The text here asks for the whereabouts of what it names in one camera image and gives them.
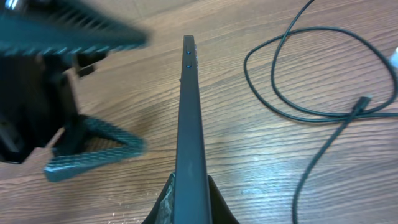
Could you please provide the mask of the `blue Galaxy S24+ smartphone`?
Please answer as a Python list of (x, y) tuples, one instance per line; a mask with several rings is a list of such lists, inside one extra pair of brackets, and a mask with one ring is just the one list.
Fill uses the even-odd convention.
[(195, 40), (183, 37), (175, 165), (175, 224), (212, 222)]

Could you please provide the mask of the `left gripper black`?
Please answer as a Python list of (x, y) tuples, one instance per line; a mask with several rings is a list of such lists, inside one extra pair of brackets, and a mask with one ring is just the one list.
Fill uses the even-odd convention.
[[(83, 1), (1, 0), (1, 162), (24, 162), (76, 120), (68, 69), (89, 75), (106, 52), (135, 49), (148, 37)], [(85, 144), (93, 137), (120, 145), (90, 152)], [(60, 182), (139, 156), (144, 146), (124, 129), (79, 115), (53, 145), (44, 174)]]

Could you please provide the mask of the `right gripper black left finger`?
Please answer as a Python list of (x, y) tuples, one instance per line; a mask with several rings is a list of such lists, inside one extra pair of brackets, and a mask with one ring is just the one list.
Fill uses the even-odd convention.
[(175, 199), (175, 173), (172, 172), (152, 210), (142, 224), (172, 224)]

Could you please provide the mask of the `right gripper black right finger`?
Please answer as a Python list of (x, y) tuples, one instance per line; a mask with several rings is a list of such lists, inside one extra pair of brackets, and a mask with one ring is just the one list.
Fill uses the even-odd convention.
[(239, 224), (210, 175), (208, 176), (208, 183), (213, 224)]

